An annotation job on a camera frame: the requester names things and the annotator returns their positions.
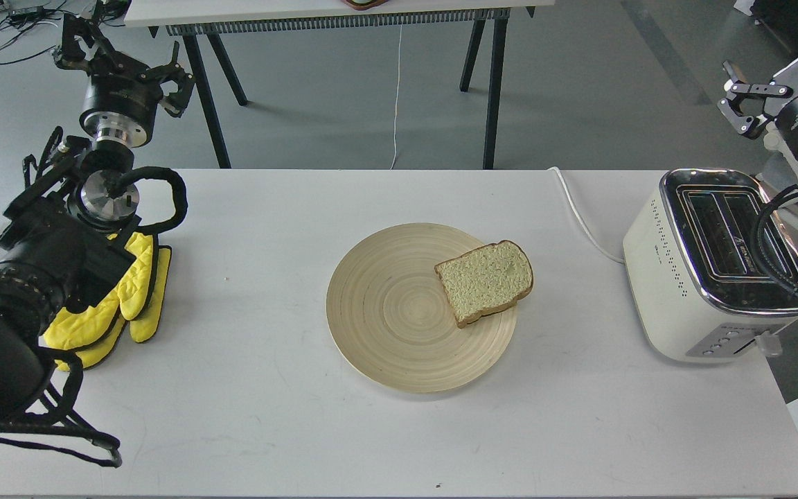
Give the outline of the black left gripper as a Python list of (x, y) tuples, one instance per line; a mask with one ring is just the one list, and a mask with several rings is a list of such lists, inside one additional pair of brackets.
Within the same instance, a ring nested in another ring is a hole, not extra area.
[(142, 70), (137, 81), (124, 77), (135, 75), (137, 62), (115, 50), (100, 25), (97, 14), (64, 13), (53, 60), (60, 69), (89, 75), (79, 118), (83, 132), (97, 140), (116, 140), (128, 148), (139, 148), (152, 139), (158, 105), (171, 117), (184, 115), (195, 77), (178, 61), (179, 42), (174, 42), (167, 63)]

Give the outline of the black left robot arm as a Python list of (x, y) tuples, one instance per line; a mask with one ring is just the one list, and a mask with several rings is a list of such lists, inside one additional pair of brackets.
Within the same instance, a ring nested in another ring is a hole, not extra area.
[(80, 127), (54, 130), (40, 160), (24, 160), (25, 189), (4, 211), (0, 234), (0, 444), (51, 450), (19, 434), (79, 438), (108, 452), (120, 467), (119, 439), (99, 432), (75, 410), (82, 367), (72, 347), (44, 347), (40, 337), (63, 310), (102, 303), (139, 258), (135, 234), (158, 236), (186, 218), (186, 183), (171, 168), (135, 168), (133, 151), (152, 138), (158, 107), (180, 117), (195, 79), (178, 63), (150, 67), (115, 50), (100, 30), (101, 2), (65, 13), (53, 53), (60, 69), (89, 77)]

